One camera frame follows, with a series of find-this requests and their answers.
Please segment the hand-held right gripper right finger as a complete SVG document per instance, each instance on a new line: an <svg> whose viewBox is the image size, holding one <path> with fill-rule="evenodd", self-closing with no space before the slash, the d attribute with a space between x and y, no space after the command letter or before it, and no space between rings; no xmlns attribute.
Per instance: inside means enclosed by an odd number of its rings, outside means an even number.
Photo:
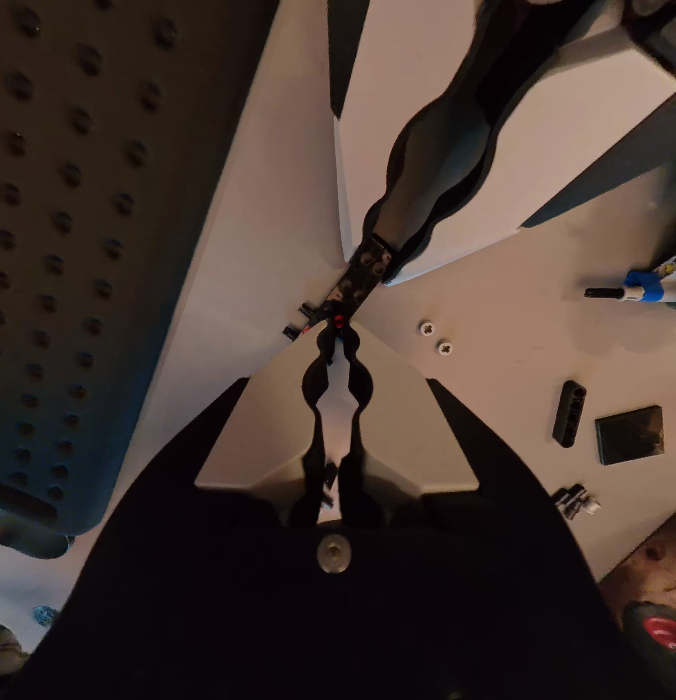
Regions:
<svg viewBox="0 0 676 700"><path fill-rule="evenodd" d="M426 378L359 324L344 322L341 338L358 404L341 461L344 523L380 528L425 496L475 492L479 480Z"/></svg>

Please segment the black blue toy car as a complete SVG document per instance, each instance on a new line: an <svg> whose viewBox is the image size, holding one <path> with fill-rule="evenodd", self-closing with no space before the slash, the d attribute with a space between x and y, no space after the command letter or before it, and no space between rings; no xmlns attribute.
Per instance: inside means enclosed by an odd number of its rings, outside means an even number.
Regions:
<svg viewBox="0 0 676 700"><path fill-rule="evenodd" d="M652 265L629 271L620 286L587 288L590 299L662 304L676 313L676 219L661 240Z"/></svg>

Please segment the black beam assembly red pins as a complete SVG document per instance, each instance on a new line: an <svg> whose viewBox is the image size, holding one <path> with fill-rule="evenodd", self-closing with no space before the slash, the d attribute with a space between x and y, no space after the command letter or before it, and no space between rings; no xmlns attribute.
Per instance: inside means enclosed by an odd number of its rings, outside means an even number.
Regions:
<svg viewBox="0 0 676 700"><path fill-rule="evenodd" d="M301 322L297 325L287 325L282 330L282 335L294 342L324 320L333 325L333 318L338 314L344 316L345 328L367 297L382 283L395 252L382 238L372 234L360 243L346 271L321 302L304 302L298 308ZM334 329L338 337L341 337L343 330Z"/></svg>

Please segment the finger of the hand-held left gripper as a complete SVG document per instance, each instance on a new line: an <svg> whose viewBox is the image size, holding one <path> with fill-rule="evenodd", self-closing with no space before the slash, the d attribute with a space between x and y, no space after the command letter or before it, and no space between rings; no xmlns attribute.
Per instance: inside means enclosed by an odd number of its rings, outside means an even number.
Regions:
<svg viewBox="0 0 676 700"><path fill-rule="evenodd" d="M397 137L446 90L474 37L481 1L335 1L333 136L341 245L349 260L387 189Z"/></svg>
<svg viewBox="0 0 676 700"><path fill-rule="evenodd" d="M503 125L491 170L424 252L387 285L425 275L516 234L578 175L676 93L676 76L616 27L575 40Z"/></svg>

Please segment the light grey desk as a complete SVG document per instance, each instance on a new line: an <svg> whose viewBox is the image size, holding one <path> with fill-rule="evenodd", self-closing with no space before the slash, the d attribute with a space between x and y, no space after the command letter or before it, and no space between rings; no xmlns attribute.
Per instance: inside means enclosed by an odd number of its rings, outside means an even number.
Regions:
<svg viewBox="0 0 676 700"><path fill-rule="evenodd" d="M158 450L239 377L342 268L324 1L282 1L107 516ZM650 173L539 227L390 288L357 321L498 433L549 492L602 508L570 528L602 578L676 511L676 313L584 298L652 256L676 204ZM429 320L434 334L422 337ZM437 353L439 340L453 345ZM587 390L575 444L561 388ZM603 466L595 420L658 405L664 448Z"/></svg>

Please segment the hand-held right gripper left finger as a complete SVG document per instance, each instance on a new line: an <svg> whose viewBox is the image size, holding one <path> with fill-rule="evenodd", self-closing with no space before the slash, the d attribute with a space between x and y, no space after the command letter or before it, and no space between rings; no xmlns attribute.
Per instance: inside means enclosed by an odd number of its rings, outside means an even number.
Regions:
<svg viewBox="0 0 676 700"><path fill-rule="evenodd" d="M290 526L315 526L326 451L317 404L337 329L321 321L248 379L195 485L268 501Z"/></svg>

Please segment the toy set box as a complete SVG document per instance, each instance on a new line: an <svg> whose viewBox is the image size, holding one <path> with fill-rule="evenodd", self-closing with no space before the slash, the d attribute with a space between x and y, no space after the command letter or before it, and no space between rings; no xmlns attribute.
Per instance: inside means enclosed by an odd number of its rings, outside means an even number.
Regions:
<svg viewBox="0 0 676 700"><path fill-rule="evenodd" d="M676 699L676 512L599 588L636 654Z"/></svg>

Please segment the black short beam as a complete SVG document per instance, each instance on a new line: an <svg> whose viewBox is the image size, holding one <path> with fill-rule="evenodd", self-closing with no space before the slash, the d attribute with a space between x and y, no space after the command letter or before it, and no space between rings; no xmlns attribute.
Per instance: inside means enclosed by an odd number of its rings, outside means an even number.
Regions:
<svg viewBox="0 0 676 700"><path fill-rule="evenodd" d="M575 380L567 380L561 388L552 437L562 448L575 444L586 397L586 388Z"/></svg>

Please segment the black square tile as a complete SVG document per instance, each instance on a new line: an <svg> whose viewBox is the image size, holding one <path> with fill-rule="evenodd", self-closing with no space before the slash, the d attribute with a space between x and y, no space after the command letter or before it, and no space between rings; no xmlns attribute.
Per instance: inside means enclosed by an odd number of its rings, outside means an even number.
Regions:
<svg viewBox="0 0 676 700"><path fill-rule="evenodd" d="M595 420L598 456L603 466L664 454L664 416L658 405Z"/></svg>

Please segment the dark dimpled panel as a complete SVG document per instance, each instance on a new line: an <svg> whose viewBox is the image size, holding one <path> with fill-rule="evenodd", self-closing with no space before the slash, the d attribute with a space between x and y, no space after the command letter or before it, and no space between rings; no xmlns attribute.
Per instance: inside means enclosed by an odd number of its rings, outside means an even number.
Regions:
<svg viewBox="0 0 676 700"><path fill-rule="evenodd" d="M278 1L0 1L0 544L103 519Z"/></svg>

